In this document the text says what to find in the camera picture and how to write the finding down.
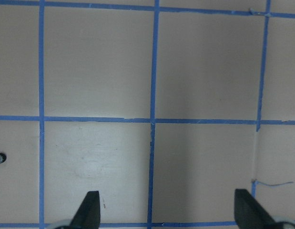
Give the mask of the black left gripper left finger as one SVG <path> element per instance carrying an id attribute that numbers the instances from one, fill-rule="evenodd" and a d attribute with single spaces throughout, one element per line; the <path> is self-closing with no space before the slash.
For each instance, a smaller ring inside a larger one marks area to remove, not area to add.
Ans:
<path id="1" fill-rule="evenodd" d="M 101 223 L 99 191 L 89 191 L 70 222 L 71 229 L 98 229 Z"/>

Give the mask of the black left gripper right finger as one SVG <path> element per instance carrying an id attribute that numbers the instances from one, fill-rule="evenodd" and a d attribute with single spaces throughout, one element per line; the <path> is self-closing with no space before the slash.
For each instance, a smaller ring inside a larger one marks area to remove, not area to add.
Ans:
<path id="1" fill-rule="evenodd" d="M 246 189 L 234 191 L 234 219 L 240 229 L 279 229 L 280 224 Z"/>

